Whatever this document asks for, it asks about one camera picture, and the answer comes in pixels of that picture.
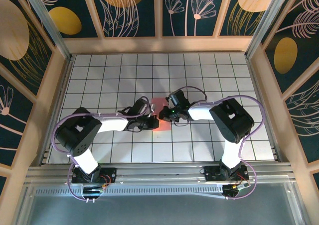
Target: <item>dark teal wallpaper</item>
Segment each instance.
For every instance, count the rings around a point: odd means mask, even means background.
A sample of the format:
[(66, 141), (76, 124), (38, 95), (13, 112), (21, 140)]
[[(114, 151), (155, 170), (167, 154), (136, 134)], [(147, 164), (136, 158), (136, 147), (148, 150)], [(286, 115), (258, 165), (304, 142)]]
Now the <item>dark teal wallpaper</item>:
[(2, 190), (4, 188), (5, 181), (6, 181), (6, 177), (0, 176), (0, 197), (1, 197)]
[(267, 39), (267, 37), (268, 37), (270, 31), (271, 31), (272, 28), (273, 28), (272, 26), (275, 24), (275, 22), (277, 22), (278, 18), (280, 17), (280, 15), (281, 15), (282, 11), (284, 10), (284, 8), (285, 8), (286, 4), (288, 3), (288, 1), (289, 1), (289, 0), (285, 0), (285, 1), (283, 2), (283, 4), (282, 4), (282, 6), (280, 7), (280, 10), (279, 10), (277, 16), (274, 18), (272, 24), (270, 25), (270, 27), (268, 28), (267, 32), (265, 33), (263, 39), (261, 40), (262, 44), (264, 44), (264, 42), (266, 41), (266, 39)]
[(266, 48), (284, 92), (319, 57), (319, 0), (296, 0)]
[(286, 100), (308, 163), (319, 160), (319, 71)]
[(94, 0), (105, 37), (154, 37), (154, 0)]
[(85, 0), (42, 0), (63, 38), (97, 37)]
[(0, 164), (11, 166), (32, 102), (0, 76)]
[(0, 3), (0, 63), (36, 95), (52, 51), (18, 0)]
[(317, 184), (317, 188), (319, 190), (319, 173), (315, 173), (314, 174), (314, 179), (315, 179), (315, 182)]
[(222, 0), (162, 0), (163, 36), (212, 36), (221, 3)]
[(221, 36), (252, 36), (271, 0), (230, 0)]

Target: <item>red object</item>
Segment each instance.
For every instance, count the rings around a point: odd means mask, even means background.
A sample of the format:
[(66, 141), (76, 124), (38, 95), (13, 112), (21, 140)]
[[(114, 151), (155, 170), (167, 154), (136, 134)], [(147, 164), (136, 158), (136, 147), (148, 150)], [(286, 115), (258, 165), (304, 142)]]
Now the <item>red object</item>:
[[(155, 105), (155, 111), (153, 114), (159, 118), (161, 110), (163, 110), (164, 106), (168, 106), (168, 102), (166, 101), (165, 97), (163, 98), (152, 98), (152, 104)], [(154, 132), (156, 131), (165, 131), (165, 130), (171, 130), (170, 122), (164, 121), (159, 119), (159, 127), (156, 129), (153, 129)]]

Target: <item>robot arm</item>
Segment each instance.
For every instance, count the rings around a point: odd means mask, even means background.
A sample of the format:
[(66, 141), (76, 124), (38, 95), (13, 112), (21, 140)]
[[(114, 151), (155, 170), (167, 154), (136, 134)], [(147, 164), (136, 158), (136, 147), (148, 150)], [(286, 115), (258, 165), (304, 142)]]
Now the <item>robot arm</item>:
[[(94, 159), (89, 146), (96, 134), (106, 131), (132, 131), (155, 129), (159, 126), (156, 115), (139, 115), (148, 103), (138, 99), (132, 107), (117, 114), (103, 117), (77, 116), (66, 120), (56, 131), (56, 138), (67, 149), (71, 158), (80, 168), (86, 181), (95, 182), (99, 178), (101, 166)], [(90, 114), (85, 108), (78, 108), (73, 114)]]
[(241, 142), (247, 136), (254, 121), (243, 107), (235, 100), (228, 99), (218, 105), (212, 103), (189, 103), (182, 90), (171, 93), (174, 108), (164, 107), (159, 118), (178, 122), (180, 118), (188, 121), (208, 119), (214, 120), (225, 138), (224, 153), (220, 161), (220, 172), (224, 179), (230, 178), (241, 166), (238, 156)]

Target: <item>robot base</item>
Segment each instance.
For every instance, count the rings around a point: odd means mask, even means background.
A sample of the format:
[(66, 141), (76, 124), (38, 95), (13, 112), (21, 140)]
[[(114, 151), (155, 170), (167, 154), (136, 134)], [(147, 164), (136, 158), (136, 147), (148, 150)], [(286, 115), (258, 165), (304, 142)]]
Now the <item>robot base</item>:
[(87, 178), (85, 178), (83, 172), (79, 168), (75, 168), (73, 170), (72, 176), (72, 184), (105, 184), (105, 179), (101, 176), (104, 176), (109, 183), (109, 178), (111, 178), (111, 183), (115, 182), (116, 179), (116, 168), (101, 168), (99, 171), (99, 176), (95, 181), (89, 182)]
[(229, 177), (225, 177), (224, 169), (221, 165), (205, 166), (203, 167), (206, 181), (241, 181), (242, 179), (238, 176), (240, 174), (244, 179), (249, 180), (247, 167), (241, 165), (235, 170)]

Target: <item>white grid floor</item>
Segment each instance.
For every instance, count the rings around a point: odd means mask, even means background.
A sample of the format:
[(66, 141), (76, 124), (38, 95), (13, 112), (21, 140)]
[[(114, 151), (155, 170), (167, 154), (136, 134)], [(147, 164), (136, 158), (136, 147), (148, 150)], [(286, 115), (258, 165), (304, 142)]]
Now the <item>white grid floor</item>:
[[(239, 94), (256, 97), (243, 53), (78, 55), (60, 118), (78, 107), (113, 113), (132, 106), (141, 96), (167, 97), (186, 85), (205, 90), (209, 102)], [(190, 102), (203, 98), (194, 89), (185, 94)], [(258, 126), (262, 119), (258, 106), (248, 99), (238, 101)], [(220, 160), (223, 146), (214, 121), (198, 120), (184, 127), (172, 125), (171, 131), (99, 133), (90, 149), (99, 163), (198, 162)], [(70, 162), (51, 148), (45, 157), (47, 163)], [(246, 142), (242, 157), (274, 160), (265, 127)]]

